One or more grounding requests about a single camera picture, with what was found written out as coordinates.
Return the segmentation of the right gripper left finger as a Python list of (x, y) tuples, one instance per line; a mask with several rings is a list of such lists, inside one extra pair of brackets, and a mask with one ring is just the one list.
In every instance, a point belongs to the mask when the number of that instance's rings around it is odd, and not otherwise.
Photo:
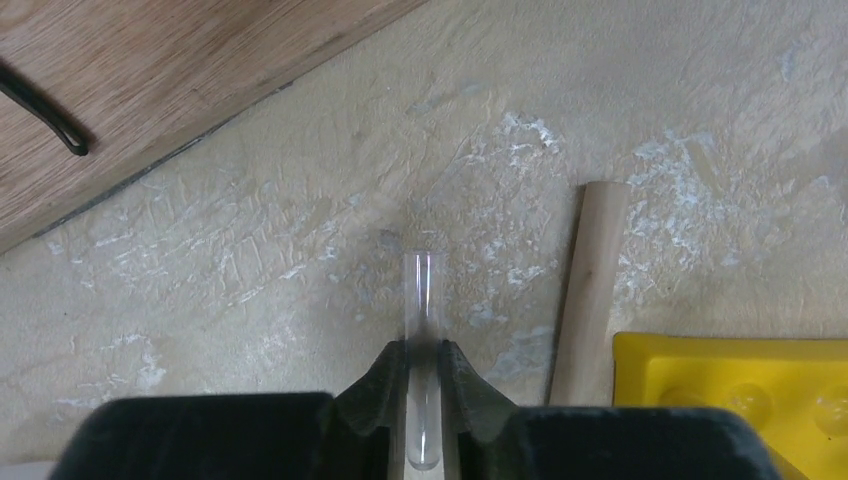
[(403, 472), (406, 345), (342, 393), (135, 397), (78, 427), (52, 479), (392, 479)]

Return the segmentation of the yellow test tube rack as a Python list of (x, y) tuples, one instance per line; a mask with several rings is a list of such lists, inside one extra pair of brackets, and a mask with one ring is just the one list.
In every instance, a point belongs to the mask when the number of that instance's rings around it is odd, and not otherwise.
[(720, 407), (789, 479), (847, 476), (847, 342), (616, 334), (616, 406)]

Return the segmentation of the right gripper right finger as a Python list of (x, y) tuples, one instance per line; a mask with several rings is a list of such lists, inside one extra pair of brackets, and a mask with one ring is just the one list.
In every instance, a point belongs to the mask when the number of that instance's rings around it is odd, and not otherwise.
[(459, 346), (438, 350), (449, 479), (778, 479), (756, 432), (717, 408), (519, 406)]

